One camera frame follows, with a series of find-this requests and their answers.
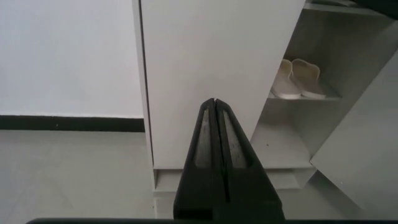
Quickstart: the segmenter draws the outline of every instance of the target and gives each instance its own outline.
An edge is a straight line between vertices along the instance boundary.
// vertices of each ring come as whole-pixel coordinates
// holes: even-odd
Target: white slipper
[[[319,67],[301,59],[293,60],[292,65],[292,81],[301,90],[301,94],[308,98],[325,99],[326,94],[324,94],[318,82]]]
[[[278,73],[272,84],[271,93],[286,100],[299,99],[301,97],[301,91],[294,85],[293,81],[290,79],[291,76],[292,63],[286,59],[282,59]]]

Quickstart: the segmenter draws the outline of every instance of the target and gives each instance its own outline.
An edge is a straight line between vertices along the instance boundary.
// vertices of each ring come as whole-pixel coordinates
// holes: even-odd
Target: black baseboard
[[[76,118],[0,115],[0,129],[145,132],[144,118]]]

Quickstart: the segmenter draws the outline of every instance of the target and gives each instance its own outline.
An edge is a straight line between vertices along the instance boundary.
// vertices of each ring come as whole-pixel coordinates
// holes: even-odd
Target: gray tile floor
[[[144,133],[0,131],[0,223],[153,218]]]

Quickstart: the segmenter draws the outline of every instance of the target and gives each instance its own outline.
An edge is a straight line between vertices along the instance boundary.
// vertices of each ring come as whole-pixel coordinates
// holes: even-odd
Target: white shelf
[[[329,5],[306,2],[303,8],[310,10],[317,10],[317,11],[326,11],[326,12],[341,12],[341,13],[369,15],[369,16],[384,16],[383,14],[380,14],[376,11],[362,7],[329,6]]]
[[[266,173],[275,189],[300,189],[292,169],[266,169]],[[157,170],[157,182],[154,192],[176,192],[182,170]]]
[[[262,115],[254,130],[251,144],[265,169],[312,167],[310,153],[285,118]]]
[[[323,92],[326,94],[325,99],[314,99],[314,98],[308,98],[305,96],[301,96],[299,99],[296,99],[296,100],[318,100],[318,101],[319,100],[327,100],[327,101],[341,100],[341,97],[328,85],[324,84],[323,82],[320,82],[319,85],[322,88]],[[269,92],[268,99],[281,99],[281,98],[279,98],[279,97],[275,96],[274,94],[272,94],[271,92]]]

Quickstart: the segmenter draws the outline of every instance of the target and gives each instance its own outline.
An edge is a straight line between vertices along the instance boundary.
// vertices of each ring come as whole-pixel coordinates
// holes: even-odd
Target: floor
[[[144,133],[0,131],[0,223],[39,217],[171,218],[173,194],[152,193]],[[280,190],[288,219],[358,218],[321,174]]]

